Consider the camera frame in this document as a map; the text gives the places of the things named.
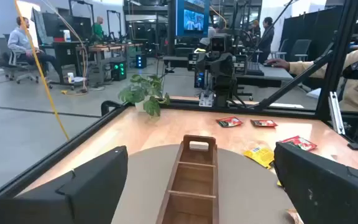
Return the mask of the red strawberry tea packet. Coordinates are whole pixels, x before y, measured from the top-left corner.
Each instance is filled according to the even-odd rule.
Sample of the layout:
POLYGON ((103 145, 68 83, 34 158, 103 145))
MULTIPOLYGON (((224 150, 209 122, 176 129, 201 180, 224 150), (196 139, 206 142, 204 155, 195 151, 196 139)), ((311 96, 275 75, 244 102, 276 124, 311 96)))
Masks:
POLYGON ((310 151, 317 148, 317 145, 309 140, 302 138, 300 136, 294 136, 292 138, 284 139, 281 142, 290 143, 304 151, 310 151))
POLYGON ((278 124, 276 124, 274 121, 266 120, 266 119, 258 119, 258 120, 252 119, 250 122, 256 127, 276 127, 276 126, 278 126, 278 124))
POLYGON ((231 127, 240 126, 243 124, 243 122, 241 120, 239 120, 238 118, 236 118, 234 116, 231 116, 228 118, 217 119, 216 122, 222 128, 231 128, 231 127))

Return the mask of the silver aluminium bar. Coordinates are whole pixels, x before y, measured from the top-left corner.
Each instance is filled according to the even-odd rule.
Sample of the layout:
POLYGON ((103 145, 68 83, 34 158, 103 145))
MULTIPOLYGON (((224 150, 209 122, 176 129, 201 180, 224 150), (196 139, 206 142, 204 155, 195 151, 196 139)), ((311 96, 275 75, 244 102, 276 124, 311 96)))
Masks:
POLYGON ((345 135, 344 123, 336 92, 330 91, 328 97, 331 121, 335 132, 345 135))

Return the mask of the black partition panel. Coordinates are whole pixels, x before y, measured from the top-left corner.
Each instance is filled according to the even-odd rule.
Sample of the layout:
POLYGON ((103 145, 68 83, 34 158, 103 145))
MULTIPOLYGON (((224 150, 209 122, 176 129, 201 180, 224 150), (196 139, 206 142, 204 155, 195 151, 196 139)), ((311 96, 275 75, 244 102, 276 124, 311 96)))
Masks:
POLYGON ((332 7, 318 12, 311 12, 284 20, 280 43, 284 40, 283 51, 286 52, 285 60, 289 62, 299 61, 295 54, 295 42, 297 40, 310 40, 306 54, 306 61, 318 58, 331 43, 334 32, 339 27, 342 14, 342 6, 332 7))

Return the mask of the green potted plant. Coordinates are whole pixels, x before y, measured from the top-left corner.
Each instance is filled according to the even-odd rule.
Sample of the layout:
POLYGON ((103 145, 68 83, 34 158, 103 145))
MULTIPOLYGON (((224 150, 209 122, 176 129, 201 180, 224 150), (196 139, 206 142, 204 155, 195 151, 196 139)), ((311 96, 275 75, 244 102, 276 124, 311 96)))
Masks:
POLYGON ((119 92, 118 98, 149 116, 160 116, 160 105, 170 104, 170 95, 163 92, 163 76, 158 75, 133 75, 130 85, 119 92))

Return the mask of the black desk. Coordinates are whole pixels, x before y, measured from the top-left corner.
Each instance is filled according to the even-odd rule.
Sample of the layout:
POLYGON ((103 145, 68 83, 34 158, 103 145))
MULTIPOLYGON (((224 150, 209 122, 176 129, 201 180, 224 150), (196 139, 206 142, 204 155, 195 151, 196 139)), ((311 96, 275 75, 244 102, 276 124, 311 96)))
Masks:
POLYGON ((80 56, 77 48, 79 42, 52 42, 51 44, 40 44, 39 48, 46 54, 56 58, 58 65, 63 70, 66 66, 73 67, 74 77, 82 77, 83 69, 80 68, 80 56))

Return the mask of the black keyboard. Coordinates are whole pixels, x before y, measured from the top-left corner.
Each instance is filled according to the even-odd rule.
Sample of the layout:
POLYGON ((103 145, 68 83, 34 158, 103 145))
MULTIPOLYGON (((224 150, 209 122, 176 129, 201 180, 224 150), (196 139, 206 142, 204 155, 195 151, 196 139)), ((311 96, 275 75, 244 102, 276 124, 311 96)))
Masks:
POLYGON ((264 72, 260 69, 259 63, 248 62, 246 75, 264 76, 264 72))

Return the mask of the round grey mat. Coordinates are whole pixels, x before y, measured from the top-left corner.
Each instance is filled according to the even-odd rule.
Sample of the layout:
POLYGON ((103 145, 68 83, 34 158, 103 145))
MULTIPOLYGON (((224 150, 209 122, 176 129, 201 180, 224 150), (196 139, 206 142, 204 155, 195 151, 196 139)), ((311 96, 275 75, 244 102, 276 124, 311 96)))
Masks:
MULTIPOLYGON (((179 145, 131 154, 112 224, 155 224, 179 145)), ((293 224, 293 204, 277 176, 254 161, 218 149, 219 224, 293 224)))

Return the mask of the large blue display screen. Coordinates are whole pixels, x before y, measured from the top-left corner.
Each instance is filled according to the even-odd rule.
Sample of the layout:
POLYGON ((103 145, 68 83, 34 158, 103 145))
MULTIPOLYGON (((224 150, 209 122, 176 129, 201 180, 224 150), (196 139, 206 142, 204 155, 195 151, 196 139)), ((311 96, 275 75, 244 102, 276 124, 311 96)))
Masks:
POLYGON ((209 26, 209 0, 175 0, 176 36, 206 37, 209 26))

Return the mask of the dark grey chair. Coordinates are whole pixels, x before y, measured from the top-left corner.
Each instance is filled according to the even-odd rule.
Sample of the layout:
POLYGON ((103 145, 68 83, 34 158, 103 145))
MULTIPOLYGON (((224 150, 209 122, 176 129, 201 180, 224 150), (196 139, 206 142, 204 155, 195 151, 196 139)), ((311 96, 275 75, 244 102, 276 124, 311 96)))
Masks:
POLYGON ((310 39, 298 39, 293 44, 293 47, 288 56, 289 62, 304 62, 308 58, 308 51, 312 40, 310 39))
POLYGON ((288 44, 288 39, 284 39, 282 41, 280 48, 277 51, 272 51, 270 53, 272 58, 280 58, 285 60, 285 56, 287 55, 287 51, 286 51, 287 44, 288 44))

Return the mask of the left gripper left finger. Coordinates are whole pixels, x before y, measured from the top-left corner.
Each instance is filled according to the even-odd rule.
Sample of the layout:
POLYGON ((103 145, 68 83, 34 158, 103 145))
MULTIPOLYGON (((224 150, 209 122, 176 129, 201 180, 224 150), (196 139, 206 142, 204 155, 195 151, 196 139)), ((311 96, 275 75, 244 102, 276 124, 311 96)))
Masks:
POLYGON ((126 147, 115 147, 18 196, 17 224, 110 224, 127 169, 126 147))

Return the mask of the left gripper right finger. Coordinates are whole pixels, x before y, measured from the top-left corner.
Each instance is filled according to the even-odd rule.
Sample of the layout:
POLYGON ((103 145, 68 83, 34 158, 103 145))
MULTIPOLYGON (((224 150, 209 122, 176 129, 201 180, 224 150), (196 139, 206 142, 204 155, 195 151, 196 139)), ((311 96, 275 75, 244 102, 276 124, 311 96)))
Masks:
POLYGON ((277 142, 274 167, 304 224, 358 224, 358 169, 277 142))

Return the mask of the black box with blue lights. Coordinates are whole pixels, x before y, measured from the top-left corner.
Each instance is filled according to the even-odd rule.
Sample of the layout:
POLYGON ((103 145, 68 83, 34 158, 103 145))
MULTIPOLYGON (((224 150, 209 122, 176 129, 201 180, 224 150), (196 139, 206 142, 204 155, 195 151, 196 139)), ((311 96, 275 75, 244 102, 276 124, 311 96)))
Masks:
POLYGON ((135 67, 136 68, 145 68, 147 66, 147 56, 145 54, 140 54, 135 56, 135 67))

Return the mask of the wooden compartment tray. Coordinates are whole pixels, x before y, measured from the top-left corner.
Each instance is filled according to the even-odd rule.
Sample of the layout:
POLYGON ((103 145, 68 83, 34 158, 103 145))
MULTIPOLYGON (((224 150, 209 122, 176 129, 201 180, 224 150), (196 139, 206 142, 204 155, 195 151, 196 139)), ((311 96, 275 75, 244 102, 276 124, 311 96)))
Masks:
POLYGON ((215 138, 183 137, 156 224, 219 224, 218 149, 215 138))

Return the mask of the wooden workbench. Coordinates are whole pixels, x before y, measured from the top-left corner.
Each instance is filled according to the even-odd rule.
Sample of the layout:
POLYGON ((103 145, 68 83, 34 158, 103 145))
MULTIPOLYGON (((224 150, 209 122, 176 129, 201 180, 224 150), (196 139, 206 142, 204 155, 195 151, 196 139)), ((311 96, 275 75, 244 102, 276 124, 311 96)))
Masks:
POLYGON ((114 82, 111 78, 111 63, 126 61, 126 74, 129 68, 129 51, 142 50, 143 44, 129 42, 128 44, 108 44, 93 45, 88 47, 87 53, 93 56, 93 61, 89 65, 89 83, 101 86, 109 82, 114 82))

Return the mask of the grey desk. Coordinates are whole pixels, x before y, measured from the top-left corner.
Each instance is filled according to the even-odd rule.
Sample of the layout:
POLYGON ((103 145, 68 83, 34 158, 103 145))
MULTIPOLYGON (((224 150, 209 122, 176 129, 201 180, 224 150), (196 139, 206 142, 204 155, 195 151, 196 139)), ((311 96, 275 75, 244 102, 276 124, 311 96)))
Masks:
MULTIPOLYGON (((195 71, 195 61, 189 61, 188 57, 164 56, 165 68, 186 68, 188 71, 195 71)), ((246 75, 244 62, 234 63, 234 74, 239 85, 275 87, 279 88, 283 82, 289 82, 293 77, 283 68, 266 67, 260 64, 264 76, 246 75)))

